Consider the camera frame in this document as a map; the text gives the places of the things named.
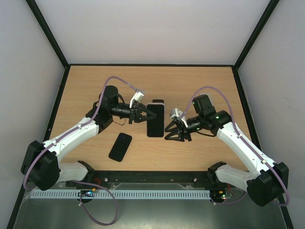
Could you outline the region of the pink phone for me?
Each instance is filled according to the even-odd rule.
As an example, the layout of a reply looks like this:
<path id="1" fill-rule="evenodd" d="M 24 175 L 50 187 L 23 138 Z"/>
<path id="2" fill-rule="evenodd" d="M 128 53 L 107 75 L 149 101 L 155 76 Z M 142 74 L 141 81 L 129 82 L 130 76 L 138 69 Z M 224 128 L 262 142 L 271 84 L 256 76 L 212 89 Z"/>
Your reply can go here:
<path id="1" fill-rule="evenodd" d="M 147 108 L 156 114 L 154 120 L 147 122 L 147 136 L 148 137 L 163 137 L 164 135 L 164 103 L 149 103 Z"/>

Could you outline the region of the phone with black screen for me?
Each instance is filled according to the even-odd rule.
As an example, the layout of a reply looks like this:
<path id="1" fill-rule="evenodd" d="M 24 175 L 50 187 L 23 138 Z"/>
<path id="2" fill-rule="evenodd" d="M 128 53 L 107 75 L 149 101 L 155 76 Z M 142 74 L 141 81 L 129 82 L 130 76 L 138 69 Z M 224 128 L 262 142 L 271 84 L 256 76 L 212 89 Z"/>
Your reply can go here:
<path id="1" fill-rule="evenodd" d="M 153 99 L 152 100 L 153 103 L 164 103 L 163 99 Z"/>

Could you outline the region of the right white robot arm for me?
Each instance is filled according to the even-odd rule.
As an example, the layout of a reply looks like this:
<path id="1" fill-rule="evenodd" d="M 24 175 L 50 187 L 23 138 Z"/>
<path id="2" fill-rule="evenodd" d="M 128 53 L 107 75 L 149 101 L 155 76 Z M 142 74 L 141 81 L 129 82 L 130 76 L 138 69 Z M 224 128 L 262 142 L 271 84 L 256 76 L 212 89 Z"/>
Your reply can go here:
<path id="1" fill-rule="evenodd" d="M 186 119 L 174 108 L 170 111 L 171 123 L 165 128 L 166 140 L 191 141 L 191 133 L 208 130 L 226 143 L 244 163 L 247 171 L 218 162 L 208 168 L 208 182 L 213 187 L 228 183 L 245 191 L 258 206 L 265 206 L 284 194 L 288 188 L 288 166 L 276 163 L 264 154 L 233 121 L 226 111 L 216 111 L 205 94 L 195 97 L 192 104 L 196 117 Z"/>

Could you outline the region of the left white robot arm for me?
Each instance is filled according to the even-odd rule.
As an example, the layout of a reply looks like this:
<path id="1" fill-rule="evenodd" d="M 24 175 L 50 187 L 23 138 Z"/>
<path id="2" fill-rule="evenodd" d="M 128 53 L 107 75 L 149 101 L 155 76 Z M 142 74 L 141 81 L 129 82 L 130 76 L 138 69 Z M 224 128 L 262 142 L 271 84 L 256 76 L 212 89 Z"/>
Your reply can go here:
<path id="1" fill-rule="evenodd" d="M 21 166 L 25 176 L 23 187 L 28 189 L 28 182 L 42 191 L 50 189 L 56 183 L 67 181 L 89 182 L 94 170 L 83 161 L 63 163 L 62 160 L 78 145 L 104 131 L 113 117 L 126 118 L 129 123 L 141 123 L 156 118 L 140 103 L 141 90 L 136 90 L 130 103 L 125 103 L 117 87 L 105 86 L 99 100 L 76 125 L 57 137 L 42 143 L 33 141 L 29 144 Z"/>

